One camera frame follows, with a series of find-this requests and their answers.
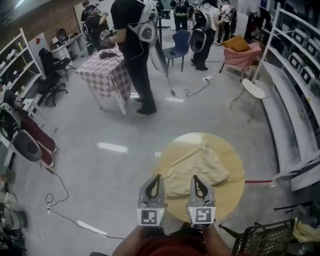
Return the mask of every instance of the blue chair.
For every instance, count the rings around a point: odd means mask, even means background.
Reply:
[[[169,70],[169,62],[172,60],[172,65],[174,64],[174,59],[182,57],[181,73],[184,71],[184,60],[185,55],[188,54],[190,46],[191,33],[186,30],[179,30],[172,36],[174,41],[174,47],[163,49],[164,56],[168,59],[167,69]]]

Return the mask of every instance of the black shoe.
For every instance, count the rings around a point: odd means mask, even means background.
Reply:
[[[156,106],[154,107],[149,107],[149,106],[146,106],[146,105],[143,105],[142,108],[138,109],[136,111],[136,113],[139,115],[139,116],[149,116],[149,115],[152,115],[154,113],[157,112],[157,108]]]
[[[134,98],[133,100],[138,103],[144,103],[144,100],[142,98]]]
[[[207,71],[208,70],[208,68],[204,64],[195,66],[195,69],[200,70],[200,71]]]

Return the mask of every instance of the pink chair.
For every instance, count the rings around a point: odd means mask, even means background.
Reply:
[[[250,50],[244,52],[236,52],[230,48],[224,49],[224,62],[219,71],[221,73],[225,64],[230,65],[231,67],[243,71],[245,68],[252,65],[252,62],[256,59],[258,55],[261,54],[261,48],[259,43],[254,42],[249,44]]]

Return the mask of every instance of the orange pillow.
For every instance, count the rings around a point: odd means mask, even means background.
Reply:
[[[249,44],[241,37],[237,35],[227,41],[224,41],[222,45],[226,48],[234,50],[237,53],[242,53],[250,50]]]

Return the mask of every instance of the brick wall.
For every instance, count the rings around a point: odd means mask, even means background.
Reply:
[[[0,49],[19,34],[20,28],[23,28],[27,41],[43,32],[49,45],[58,29],[64,28],[68,35],[80,32],[74,6],[83,1],[52,0],[28,12],[0,31]]]

